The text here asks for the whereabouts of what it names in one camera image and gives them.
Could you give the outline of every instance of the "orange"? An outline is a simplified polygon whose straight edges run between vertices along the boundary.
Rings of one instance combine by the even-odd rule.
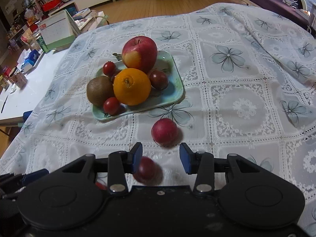
[[[151,91],[148,76],[139,69],[123,69],[114,79],[113,90],[120,103],[134,106],[144,102]]]

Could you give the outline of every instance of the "kiwi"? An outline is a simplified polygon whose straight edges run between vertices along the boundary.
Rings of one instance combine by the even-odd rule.
[[[107,76],[91,79],[87,85],[87,97],[93,105],[102,107],[108,98],[114,97],[111,79]]]

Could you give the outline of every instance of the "calendar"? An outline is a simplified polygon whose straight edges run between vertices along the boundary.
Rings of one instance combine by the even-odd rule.
[[[66,10],[60,11],[38,24],[48,49],[72,43],[81,33],[77,24]]]

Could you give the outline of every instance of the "book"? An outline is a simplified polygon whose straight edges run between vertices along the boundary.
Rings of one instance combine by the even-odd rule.
[[[74,20],[81,20],[85,16],[87,16],[91,10],[89,8],[83,9],[82,11],[78,11],[75,15],[72,16]]]
[[[60,11],[37,24],[49,50],[71,44],[81,34],[77,24],[66,11]]]
[[[77,24],[78,28],[80,30],[82,30],[92,19],[93,19],[93,17],[89,13],[85,18],[83,18],[81,20],[76,20],[75,23]]]

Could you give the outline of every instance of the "tissue box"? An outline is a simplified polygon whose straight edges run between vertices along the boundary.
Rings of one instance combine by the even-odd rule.
[[[30,54],[25,58],[23,65],[21,66],[21,70],[25,73],[30,70],[34,65],[40,54],[37,50],[33,50]]]

